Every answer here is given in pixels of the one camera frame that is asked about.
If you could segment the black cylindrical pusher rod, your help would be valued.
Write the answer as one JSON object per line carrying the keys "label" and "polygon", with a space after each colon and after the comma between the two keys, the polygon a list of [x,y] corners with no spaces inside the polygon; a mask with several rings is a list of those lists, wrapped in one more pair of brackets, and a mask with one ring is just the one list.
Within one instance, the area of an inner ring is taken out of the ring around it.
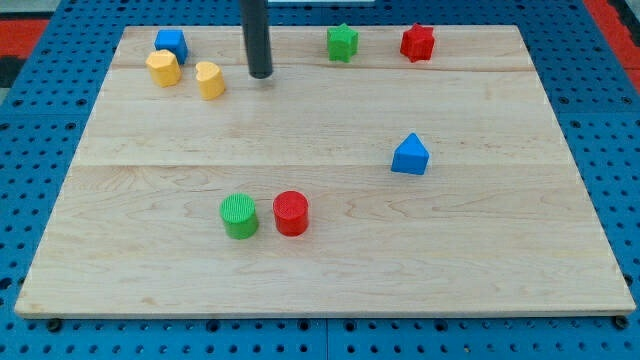
{"label": "black cylindrical pusher rod", "polygon": [[267,1],[240,0],[239,6],[249,75],[266,79],[273,73]]}

